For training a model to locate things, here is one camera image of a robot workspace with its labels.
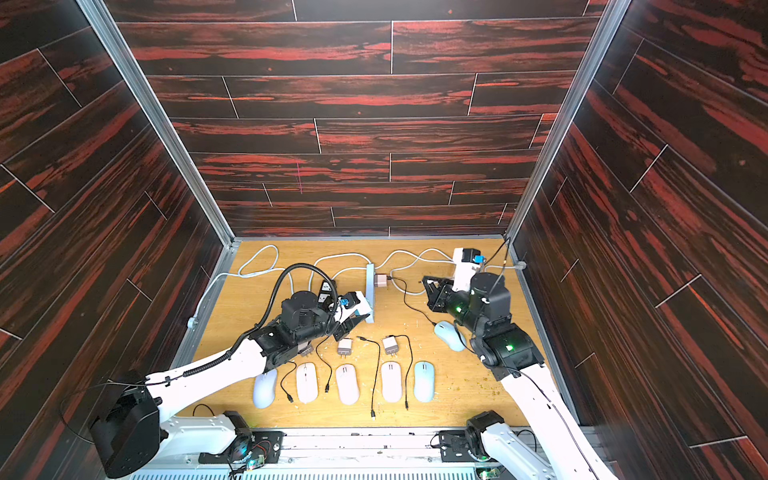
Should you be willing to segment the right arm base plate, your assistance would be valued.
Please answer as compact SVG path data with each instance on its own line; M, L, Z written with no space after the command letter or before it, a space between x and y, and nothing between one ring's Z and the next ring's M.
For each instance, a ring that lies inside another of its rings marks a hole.
M463 429L439 430L430 440L429 446L439 452L443 463L479 462L470 449Z

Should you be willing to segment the white mouse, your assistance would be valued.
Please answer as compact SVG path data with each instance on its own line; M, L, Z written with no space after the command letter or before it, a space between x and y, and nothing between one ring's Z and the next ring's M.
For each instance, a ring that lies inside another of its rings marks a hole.
M253 404L257 409L266 409L275 401L277 376L278 372L273 369L254 379Z

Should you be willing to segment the pink mouse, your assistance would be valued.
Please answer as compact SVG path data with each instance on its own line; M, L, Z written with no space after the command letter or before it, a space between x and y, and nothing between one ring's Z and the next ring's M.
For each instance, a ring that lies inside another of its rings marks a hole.
M382 396L388 403L397 403L403 396L402 369L395 361L384 362L381 366Z
M297 367L295 375L299 401L308 404L316 400L319 390L315 365L312 362L303 363Z
M336 382L341 403L354 405L360 398L355 367L352 364L340 365L336 369Z

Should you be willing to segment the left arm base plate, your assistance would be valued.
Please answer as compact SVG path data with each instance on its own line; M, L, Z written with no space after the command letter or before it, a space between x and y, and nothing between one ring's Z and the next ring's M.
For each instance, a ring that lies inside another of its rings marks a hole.
M237 433L236 438L222 453L200 453L198 462L232 467L249 464L254 468L264 464L276 464L284 436L283 431L252 430L249 434Z

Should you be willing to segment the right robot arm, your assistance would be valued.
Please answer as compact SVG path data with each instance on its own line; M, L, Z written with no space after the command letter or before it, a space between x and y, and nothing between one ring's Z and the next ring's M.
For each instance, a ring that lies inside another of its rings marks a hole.
M544 356L512 321L503 277L480 272L462 290L449 278L425 276L422 283L428 308L470 331L471 349L517 404L544 452L522 443L499 414L487 411L467 421L472 454L501 464L515 479L613 479L565 406Z

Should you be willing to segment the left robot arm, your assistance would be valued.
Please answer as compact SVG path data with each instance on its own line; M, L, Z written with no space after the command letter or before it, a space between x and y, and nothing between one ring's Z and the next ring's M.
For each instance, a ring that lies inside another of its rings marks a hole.
M217 391L288 363L320 337L338 339L372 314L360 291L324 305L300 291L281 303L266 325L241 334L228 350L134 382L109 383L89 431L107 477L125 477L148 464L171 442L171 418Z

